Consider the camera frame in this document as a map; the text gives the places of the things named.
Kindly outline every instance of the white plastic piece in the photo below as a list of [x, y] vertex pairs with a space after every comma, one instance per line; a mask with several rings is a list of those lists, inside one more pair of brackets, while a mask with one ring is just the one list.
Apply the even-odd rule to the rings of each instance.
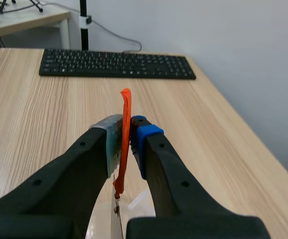
[[88, 19], [88, 16], [80, 16], [79, 17], [79, 27], [80, 29], [89, 29], [91, 24], [87, 24], [86, 20]]

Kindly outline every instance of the white table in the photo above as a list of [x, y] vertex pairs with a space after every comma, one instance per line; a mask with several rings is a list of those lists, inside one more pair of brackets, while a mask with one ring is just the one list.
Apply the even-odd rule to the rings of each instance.
[[[5, 6], [5, 11], [32, 4], [28, 0], [16, 0], [16, 4], [13, 4], [11, 0], [8, 0], [7, 2], [9, 3], [9, 6]], [[39, 10], [33, 6], [16, 12], [0, 14], [0, 36], [39, 26], [58, 27], [61, 32], [62, 48], [70, 49], [68, 27], [70, 12], [54, 5], [47, 5], [42, 8], [43, 12], [39, 12]]]

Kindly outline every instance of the screw hole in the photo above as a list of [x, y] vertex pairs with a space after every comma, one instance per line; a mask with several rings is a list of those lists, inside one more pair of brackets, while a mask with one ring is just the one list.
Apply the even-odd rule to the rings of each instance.
[[189, 187], [189, 182], [187, 181], [182, 182], [182, 186], [185, 188]]
[[41, 185], [41, 183], [42, 183], [42, 180], [37, 179], [37, 180], [35, 180], [35, 181], [32, 183], [32, 185], [33, 185], [33, 186], [39, 186], [39, 185]]

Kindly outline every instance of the white wall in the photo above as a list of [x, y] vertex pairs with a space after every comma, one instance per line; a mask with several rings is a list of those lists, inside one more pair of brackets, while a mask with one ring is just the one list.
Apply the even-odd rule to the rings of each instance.
[[[79, 8], [78, 0], [57, 2]], [[144, 51], [190, 56], [288, 169], [288, 0], [89, 0], [88, 10], [142, 41]], [[74, 48], [80, 47], [77, 17], [69, 23]], [[53, 38], [45, 45], [58, 44]], [[90, 47], [137, 46], [93, 25]]]

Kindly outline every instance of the black pole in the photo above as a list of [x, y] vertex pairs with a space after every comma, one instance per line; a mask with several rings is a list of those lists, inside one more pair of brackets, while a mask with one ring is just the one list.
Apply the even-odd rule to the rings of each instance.
[[[88, 16], [86, 1], [87, 0], [80, 0], [81, 16], [83, 17]], [[88, 50], [89, 49], [89, 31], [87, 29], [81, 29], [81, 40], [82, 40], [82, 50]]]

